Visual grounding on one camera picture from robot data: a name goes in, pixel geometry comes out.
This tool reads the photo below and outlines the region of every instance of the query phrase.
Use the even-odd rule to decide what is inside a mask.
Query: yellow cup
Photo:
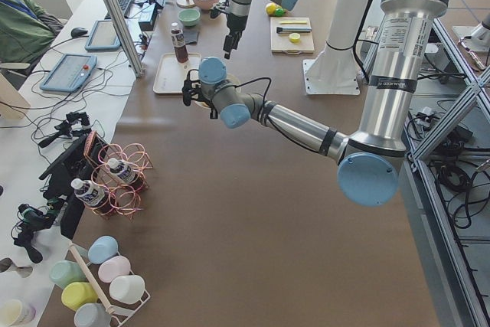
[[[73,311],[77,311],[83,304],[96,302],[97,294],[89,283],[71,283],[64,288],[61,302]]]

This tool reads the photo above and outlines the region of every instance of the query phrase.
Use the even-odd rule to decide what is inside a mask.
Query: white tray
[[[188,71],[199,69],[200,63],[201,55],[197,53],[189,53],[189,60],[185,63],[179,63],[174,53],[163,54],[153,83],[153,92],[182,93]],[[196,80],[197,78],[198,72],[191,72],[191,79]]]

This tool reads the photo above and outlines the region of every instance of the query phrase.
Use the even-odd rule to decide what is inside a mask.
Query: white table
[[[94,22],[103,19],[105,14],[106,8],[102,0],[83,0],[53,44],[70,38],[72,28],[84,27],[90,30]],[[133,39],[138,40],[137,19],[129,21],[132,22],[130,29],[136,30],[136,35],[134,35],[136,38],[133,36]],[[37,70],[52,69],[60,59],[61,53],[85,54],[86,40],[87,38],[80,38],[68,41],[56,47],[56,50],[48,51],[37,66]],[[110,70],[110,72],[105,72],[106,82],[102,90],[103,93],[87,94],[88,96],[85,96],[84,100],[79,95],[80,98],[76,98],[79,100],[78,102],[68,103],[54,111],[52,116],[57,119],[66,119],[67,113],[83,109],[89,115],[91,123],[98,121],[93,128],[106,142],[110,142],[116,123],[126,104],[127,96],[135,81],[135,75],[121,48],[115,52],[91,54],[97,55],[98,68]],[[57,102],[56,98],[66,96],[42,93],[39,89],[39,83],[44,76],[43,73],[32,74],[19,91],[31,104],[31,108],[52,106]],[[95,70],[91,75],[90,82],[83,89],[94,88],[102,82],[103,71]],[[50,111],[51,109],[29,110],[27,115],[29,119],[36,119]],[[58,123],[57,120],[51,120],[43,127],[44,134],[54,133],[54,126]],[[25,126],[27,124],[29,121],[26,118],[21,120],[0,118],[0,127]],[[21,299],[31,304],[37,313],[34,320],[26,326],[37,325],[54,287],[49,279],[50,269],[57,261],[65,258],[68,243],[67,238],[61,236],[59,225],[54,225],[49,230],[38,231],[32,244],[42,253],[44,260],[39,264],[32,264],[25,249],[16,247],[11,238],[11,229],[18,221],[17,210],[20,204],[27,203],[35,208],[46,204],[40,192],[44,183],[38,177],[47,168],[48,163],[39,155],[37,145],[31,141],[31,134],[35,129],[35,126],[0,129],[0,142],[2,142],[0,185],[5,189],[3,195],[0,196],[0,208],[2,209],[0,216],[0,259],[10,257],[18,266],[32,265],[34,267],[33,273],[26,279],[22,279],[13,272],[0,273],[0,285],[2,285],[0,304],[12,298]],[[52,162],[67,147],[67,142],[66,139],[56,139],[47,148],[41,149],[41,152]]]

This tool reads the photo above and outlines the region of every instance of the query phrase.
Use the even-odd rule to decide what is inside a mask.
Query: light blue cup
[[[102,304],[89,302],[77,310],[74,322],[76,327],[109,327],[110,319]]]
[[[89,249],[89,261],[102,264],[117,255],[117,240],[108,235],[95,240]]]
[[[69,260],[56,262],[49,272],[49,278],[54,284],[64,289],[71,283],[86,281],[85,275],[78,263]]]

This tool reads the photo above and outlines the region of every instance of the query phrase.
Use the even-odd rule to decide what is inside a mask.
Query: wooden cutting board
[[[306,21],[305,25],[286,25],[281,24],[282,21]],[[313,46],[313,33],[309,32],[301,33],[301,39],[298,43],[292,43],[289,41],[289,34],[278,34],[276,29],[278,27],[297,26],[297,27],[311,27],[308,17],[271,17],[270,18],[270,50],[273,53],[286,53],[286,54],[303,54],[313,53],[315,47]]]

